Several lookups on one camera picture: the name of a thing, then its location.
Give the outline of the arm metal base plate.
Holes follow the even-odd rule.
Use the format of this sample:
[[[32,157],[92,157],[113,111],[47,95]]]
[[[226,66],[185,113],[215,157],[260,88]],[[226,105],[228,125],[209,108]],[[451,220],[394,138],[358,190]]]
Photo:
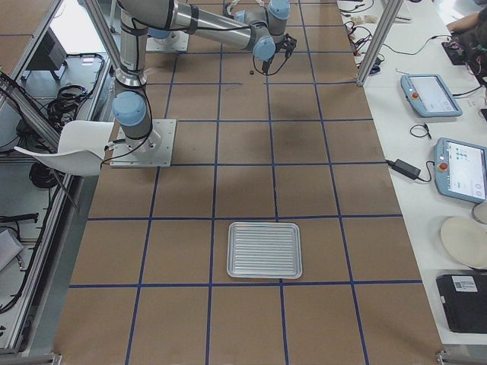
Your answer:
[[[184,32],[172,32],[163,39],[149,37],[146,51],[156,53],[186,52],[189,43],[189,35]]]
[[[148,140],[137,148],[142,140],[127,139],[123,129],[119,127],[117,138],[126,141],[114,146],[110,166],[114,168],[170,167],[176,129],[175,119],[153,119],[152,132]]]

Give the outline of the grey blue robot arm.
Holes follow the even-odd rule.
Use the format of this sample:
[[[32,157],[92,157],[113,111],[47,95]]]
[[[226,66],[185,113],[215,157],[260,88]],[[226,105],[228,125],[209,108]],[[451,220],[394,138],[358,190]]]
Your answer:
[[[292,66],[294,5],[226,1],[121,1],[112,136],[127,157],[179,167],[268,164],[269,82]]]

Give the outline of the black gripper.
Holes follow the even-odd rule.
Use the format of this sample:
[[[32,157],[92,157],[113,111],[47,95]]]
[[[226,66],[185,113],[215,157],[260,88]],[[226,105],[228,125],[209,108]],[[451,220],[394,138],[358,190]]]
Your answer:
[[[262,73],[267,75],[270,72],[272,65],[272,58],[279,52],[284,46],[283,42],[274,43],[271,41],[262,41]]]

